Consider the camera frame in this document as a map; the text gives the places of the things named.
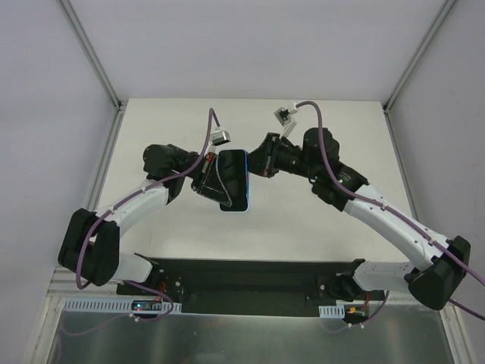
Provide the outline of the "light blue cased phone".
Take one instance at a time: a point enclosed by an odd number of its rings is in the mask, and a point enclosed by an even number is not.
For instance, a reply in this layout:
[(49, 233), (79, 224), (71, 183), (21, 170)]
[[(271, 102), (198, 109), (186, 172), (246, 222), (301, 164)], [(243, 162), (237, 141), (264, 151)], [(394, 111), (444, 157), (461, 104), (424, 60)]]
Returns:
[(219, 172), (230, 197), (222, 212), (246, 212), (249, 209), (248, 153), (244, 149), (228, 149), (219, 153)]

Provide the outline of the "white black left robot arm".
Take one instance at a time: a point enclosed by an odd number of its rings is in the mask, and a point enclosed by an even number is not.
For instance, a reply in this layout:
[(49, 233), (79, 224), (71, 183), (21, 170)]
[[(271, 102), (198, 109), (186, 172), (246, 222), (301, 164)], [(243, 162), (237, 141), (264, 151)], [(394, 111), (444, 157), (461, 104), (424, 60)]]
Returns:
[(70, 218), (58, 263), (76, 275), (81, 288), (101, 287), (111, 280), (133, 281), (142, 294), (154, 294), (160, 277), (153, 263), (120, 251), (120, 239), (149, 213), (164, 208), (180, 194), (186, 178), (192, 190), (222, 205), (231, 199), (222, 182), (215, 146), (202, 153), (172, 144), (152, 144), (142, 155), (146, 178), (117, 202), (95, 211), (78, 209)]

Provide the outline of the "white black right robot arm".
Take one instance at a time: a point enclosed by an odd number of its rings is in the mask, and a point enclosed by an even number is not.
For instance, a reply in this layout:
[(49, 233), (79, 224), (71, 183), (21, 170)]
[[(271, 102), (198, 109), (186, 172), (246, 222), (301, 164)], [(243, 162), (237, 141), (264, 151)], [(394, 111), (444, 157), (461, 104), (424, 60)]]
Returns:
[(366, 224), (405, 255), (402, 263), (361, 261), (328, 284), (343, 300), (388, 290), (410, 293), (427, 308), (441, 310), (467, 274), (470, 243), (461, 236), (450, 239), (404, 215), (364, 176), (342, 163), (339, 151), (328, 129), (307, 130), (301, 146), (268, 133), (250, 152), (249, 171), (266, 178), (284, 171), (308, 179), (319, 199)]

